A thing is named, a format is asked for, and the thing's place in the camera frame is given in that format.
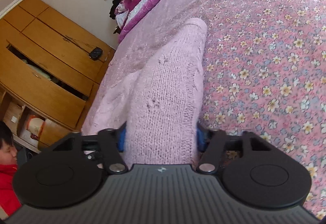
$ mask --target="circular pad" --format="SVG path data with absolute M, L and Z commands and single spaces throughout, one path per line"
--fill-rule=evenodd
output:
M 48 151 L 19 168 L 13 179 L 13 188 L 22 203 L 60 208 L 91 196 L 101 180 L 101 169 L 81 153 Z
M 284 153 L 252 151 L 222 174 L 224 187 L 245 204 L 280 209 L 303 204 L 311 187 L 309 172 Z
M 289 178 L 285 169 L 271 164 L 254 167 L 250 176 L 256 183 L 263 186 L 279 186 Z

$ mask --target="black hair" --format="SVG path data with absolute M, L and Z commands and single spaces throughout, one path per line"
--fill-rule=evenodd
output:
M 3 121 L 0 121 L 0 149 L 2 148 L 3 141 L 12 146 L 13 135 L 9 127 Z

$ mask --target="blue padding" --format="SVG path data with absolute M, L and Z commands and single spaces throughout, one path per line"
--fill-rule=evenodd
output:
M 118 151 L 123 152 L 124 147 L 124 140 L 126 138 L 126 129 L 122 130 L 120 135 L 118 135 L 119 140 L 117 143 Z M 203 131 L 201 131 L 197 127 L 197 149 L 200 152 L 204 152 L 206 150 L 207 144 L 206 144 L 206 135 Z
M 197 127 L 197 150 L 204 152 L 206 150 L 206 138 L 203 131 Z
M 119 135 L 119 140 L 118 140 L 118 151 L 119 152 L 123 152 L 125 138 L 126 138 L 126 128 L 124 128 L 124 130 L 122 130 L 122 132 Z

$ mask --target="logo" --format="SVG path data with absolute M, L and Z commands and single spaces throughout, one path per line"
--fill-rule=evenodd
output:
M 166 171 L 166 168 L 164 168 L 164 167 L 161 167 L 161 168 L 159 168 L 159 169 L 157 169 L 160 173 L 163 173 L 163 172 L 165 172 Z

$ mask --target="floral bedsheet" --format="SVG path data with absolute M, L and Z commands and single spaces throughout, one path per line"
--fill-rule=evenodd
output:
M 209 26 L 201 122 L 250 130 L 310 172 L 305 207 L 326 215 L 326 0 L 198 0 Z

